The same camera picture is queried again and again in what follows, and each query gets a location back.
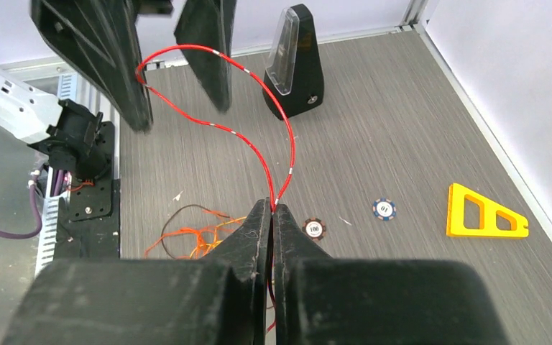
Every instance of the triangular hole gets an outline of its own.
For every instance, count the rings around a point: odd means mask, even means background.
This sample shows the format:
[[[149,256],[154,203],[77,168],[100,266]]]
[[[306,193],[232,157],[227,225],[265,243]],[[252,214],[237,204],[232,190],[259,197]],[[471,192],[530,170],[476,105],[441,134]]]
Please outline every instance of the triangular hole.
[[[496,227],[499,230],[511,230],[511,222],[508,219],[496,213]]]
[[[479,205],[464,198],[464,227],[479,229]]]

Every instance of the red string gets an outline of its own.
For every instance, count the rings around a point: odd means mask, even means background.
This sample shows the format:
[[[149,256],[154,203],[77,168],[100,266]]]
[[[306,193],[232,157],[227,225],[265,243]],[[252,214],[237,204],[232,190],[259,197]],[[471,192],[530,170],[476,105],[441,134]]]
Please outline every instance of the red string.
[[[287,131],[288,131],[288,134],[289,134],[289,142],[291,144],[291,159],[290,159],[290,164],[289,164],[289,173],[287,175],[287,178],[286,178],[285,182],[282,184],[282,187],[281,187],[280,191],[278,192],[278,195],[276,196],[276,199],[274,198],[274,185],[272,183],[272,175],[270,174],[270,169],[267,167],[267,163],[263,159],[263,156],[261,155],[261,152],[259,152],[259,150],[244,135],[242,135],[238,132],[235,132],[232,129],[226,127],[226,126],[223,126],[223,125],[220,125],[220,124],[213,124],[211,122],[207,122],[207,121],[203,121],[203,120],[198,120],[198,119],[195,119],[195,118],[189,116],[189,114],[187,114],[183,110],[179,109],[175,104],[173,104],[168,98],[163,96],[159,91],[157,91],[156,89],[154,89],[151,86],[148,86],[147,82],[143,79],[141,72],[143,71],[143,68],[147,65],[147,63],[149,63],[149,61],[155,59],[157,56],[159,56],[161,54],[164,54],[166,52],[170,52],[170,51],[173,51],[173,50],[184,50],[184,49],[203,50],[205,52],[209,52],[209,53],[212,53],[214,55],[218,55],[221,58],[223,58],[225,61],[227,61],[228,63],[231,63],[232,65],[236,66],[238,69],[244,71],[245,73],[248,73],[253,79],[255,79],[256,82],[258,82],[261,85],[263,90],[267,93],[268,96],[270,96],[270,98],[272,99],[272,101],[276,105],[276,109],[278,109],[278,112],[280,113],[280,115],[282,117],[282,120],[285,122],[285,125],[287,126]],[[272,203],[272,212],[274,212],[275,209],[276,209],[276,206],[278,204],[278,201],[282,198],[282,195],[284,194],[285,190],[287,190],[287,187],[289,186],[289,183],[291,181],[291,176],[293,174],[293,165],[295,165],[295,137],[293,136],[293,129],[291,128],[291,125],[289,123],[289,119],[287,118],[287,115],[285,114],[285,111],[282,110],[282,107],[281,107],[280,103],[278,102],[278,100],[276,99],[274,94],[269,90],[269,88],[263,83],[263,81],[255,73],[247,70],[246,68],[244,68],[244,66],[242,66],[239,63],[237,63],[236,61],[232,60],[229,56],[223,54],[222,52],[218,52],[218,51],[216,51],[212,48],[205,47],[203,45],[174,45],[172,47],[167,47],[167,48],[164,48],[162,50],[158,50],[157,52],[154,52],[153,54],[151,54],[147,58],[145,58],[140,63],[140,65],[137,67],[136,72],[137,72],[137,80],[139,81],[139,83],[141,83],[142,85],[147,87],[151,92],[153,92],[156,96],[160,97],[164,102],[166,102],[166,104],[168,104],[171,108],[173,108],[179,114],[183,115],[186,119],[188,119],[192,122],[195,122],[197,124],[201,124],[201,125],[204,125],[204,126],[213,126],[213,127],[219,128],[219,129],[221,129],[225,132],[230,132],[230,133],[236,135],[238,138],[242,139],[247,145],[249,145],[251,150],[253,150],[255,152],[255,154],[257,155],[257,158],[259,158],[259,161],[261,162],[261,165],[263,166],[263,170],[265,171],[265,177],[267,179],[267,185],[268,185],[268,188],[270,189],[270,202]]]

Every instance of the white wall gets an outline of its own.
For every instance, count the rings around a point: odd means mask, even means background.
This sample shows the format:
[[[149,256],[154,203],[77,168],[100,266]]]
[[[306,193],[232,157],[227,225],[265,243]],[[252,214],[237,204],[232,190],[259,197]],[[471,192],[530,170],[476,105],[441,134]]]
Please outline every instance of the white wall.
[[[427,32],[552,221],[552,0],[439,0]]]
[[[320,37],[398,25],[410,0],[238,0],[233,49],[267,45],[280,11],[304,3],[313,13]],[[173,31],[185,2],[174,0],[172,18],[141,17],[141,50],[148,55],[175,44]],[[29,17],[29,0],[0,0],[0,64],[54,56]]]

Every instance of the transparent plastic cover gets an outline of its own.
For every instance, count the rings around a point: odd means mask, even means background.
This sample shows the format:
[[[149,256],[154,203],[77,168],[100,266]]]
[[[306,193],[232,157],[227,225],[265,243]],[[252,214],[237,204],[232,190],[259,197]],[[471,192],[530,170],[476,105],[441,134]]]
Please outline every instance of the transparent plastic cover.
[[[288,95],[293,84],[299,17],[293,9],[285,9],[280,15],[276,37],[265,68],[267,75],[281,95]]]

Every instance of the blue poker chip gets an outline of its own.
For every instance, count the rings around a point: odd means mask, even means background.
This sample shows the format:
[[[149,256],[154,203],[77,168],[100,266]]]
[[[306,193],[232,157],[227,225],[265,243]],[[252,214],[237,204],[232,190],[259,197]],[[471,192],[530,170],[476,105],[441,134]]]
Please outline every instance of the blue poker chip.
[[[392,201],[381,198],[373,203],[373,214],[383,221],[389,221],[397,215],[397,206]]]

